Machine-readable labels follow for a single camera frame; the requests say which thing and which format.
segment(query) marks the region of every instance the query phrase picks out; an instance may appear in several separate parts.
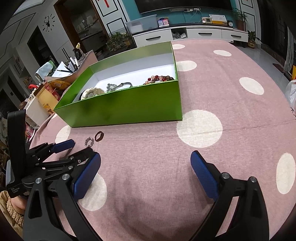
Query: teal wall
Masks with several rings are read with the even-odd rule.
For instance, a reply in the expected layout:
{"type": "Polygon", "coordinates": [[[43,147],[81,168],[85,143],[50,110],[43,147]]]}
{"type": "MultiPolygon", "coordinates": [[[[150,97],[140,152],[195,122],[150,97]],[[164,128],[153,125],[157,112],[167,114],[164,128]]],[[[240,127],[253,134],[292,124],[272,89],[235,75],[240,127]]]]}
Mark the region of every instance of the teal wall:
{"type": "MultiPolygon", "coordinates": [[[[234,27],[236,27],[235,20],[232,17],[231,11],[229,11],[229,10],[202,7],[201,8],[202,16],[200,16],[199,11],[197,11],[197,13],[194,15],[195,10],[194,10],[194,12],[182,12],[182,11],[170,12],[169,9],[158,10],[158,11],[140,14],[134,0],[122,0],[122,1],[123,1],[125,8],[126,8],[126,11],[128,12],[130,20],[135,20],[135,19],[138,19],[141,17],[157,14],[158,18],[168,17],[170,24],[189,23],[189,22],[198,23],[200,21],[201,17],[208,17],[209,14],[219,14],[219,15],[225,15],[227,20],[232,20],[234,27]]],[[[236,8],[235,0],[230,0],[230,2],[231,2],[232,7],[236,8]]]]}

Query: screw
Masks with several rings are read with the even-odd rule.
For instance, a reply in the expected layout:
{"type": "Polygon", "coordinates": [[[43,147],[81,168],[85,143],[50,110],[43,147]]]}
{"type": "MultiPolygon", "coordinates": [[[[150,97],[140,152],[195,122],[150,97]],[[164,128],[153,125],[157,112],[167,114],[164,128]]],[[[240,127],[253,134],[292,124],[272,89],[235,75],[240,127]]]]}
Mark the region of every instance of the screw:
{"type": "Polygon", "coordinates": [[[222,173],[222,177],[223,177],[224,179],[228,179],[228,178],[230,178],[230,175],[229,175],[227,172],[223,172],[223,173],[222,173]]]}
{"type": "Polygon", "coordinates": [[[257,179],[255,177],[250,177],[251,182],[255,183],[257,182],[257,179]]]}
{"type": "Polygon", "coordinates": [[[70,177],[69,174],[64,174],[64,175],[62,176],[62,179],[63,179],[63,180],[67,180],[67,179],[69,179],[69,177],[70,177]]]}
{"type": "Polygon", "coordinates": [[[40,177],[37,178],[35,182],[36,182],[36,183],[40,183],[40,182],[42,182],[42,178],[40,178],[40,177]]]}

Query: tv stand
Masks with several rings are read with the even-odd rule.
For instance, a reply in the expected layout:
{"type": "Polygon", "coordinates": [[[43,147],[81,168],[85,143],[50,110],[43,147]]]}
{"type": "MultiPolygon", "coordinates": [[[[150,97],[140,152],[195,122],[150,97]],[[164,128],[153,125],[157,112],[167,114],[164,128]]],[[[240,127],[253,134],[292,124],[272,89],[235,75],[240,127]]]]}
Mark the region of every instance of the tv stand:
{"type": "Polygon", "coordinates": [[[185,30],[185,39],[221,39],[228,42],[248,42],[248,33],[226,25],[206,23],[182,23],[172,24],[167,27],[149,29],[132,34],[137,47],[174,41],[172,31],[178,28],[185,30]]]}

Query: ring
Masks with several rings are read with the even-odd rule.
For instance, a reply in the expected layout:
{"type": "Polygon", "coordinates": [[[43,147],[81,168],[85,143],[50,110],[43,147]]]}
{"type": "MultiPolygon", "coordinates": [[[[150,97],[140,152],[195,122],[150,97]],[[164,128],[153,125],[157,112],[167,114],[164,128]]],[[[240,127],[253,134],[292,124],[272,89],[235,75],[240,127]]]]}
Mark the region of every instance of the ring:
{"type": "Polygon", "coordinates": [[[103,133],[102,131],[99,131],[99,132],[94,136],[94,140],[98,142],[98,141],[101,141],[101,140],[103,139],[103,137],[104,137],[104,133],[103,133]]]}
{"type": "Polygon", "coordinates": [[[117,90],[118,88],[120,88],[120,87],[122,87],[124,85],[130,85],[129,88],[131,88],[133,86],[130,82],[121,83],[120,85],[108,84],[107,92],[115,91],[115,90],[117,90]]]}
{"type": "Polygon", "coordinates": [[[93,144],[94,144],[94,140],[93,140],[92,137],[88,137],[88,138],[85,140],[85,143],[84,143],[84,145],[85,145],[86,147],[92,147],[93,144]]]}

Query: pink tablecloth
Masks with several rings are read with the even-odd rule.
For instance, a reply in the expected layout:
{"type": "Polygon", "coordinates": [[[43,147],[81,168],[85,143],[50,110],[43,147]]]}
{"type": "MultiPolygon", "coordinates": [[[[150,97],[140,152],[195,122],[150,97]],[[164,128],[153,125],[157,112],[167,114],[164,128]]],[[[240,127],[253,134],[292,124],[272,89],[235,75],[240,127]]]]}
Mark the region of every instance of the pink tablecloth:
{"type": "MultiPolygon", "coordinates": [[[[288,102],[252,59],[227,42],[174,41],[173,48],[183,121],[71,129],[55,115],[32,146],[74,139],[74,153],[87,137],[105,133],[93,145],[101,168],[79,201],[105,241],[192,236],[213,204],[191,168],[194,150],[234,178],[257,177],[272,237],[296,202],[296,121],[288,102]]],[[[236,201],[219,233],[226,231],[236,201]]]]}

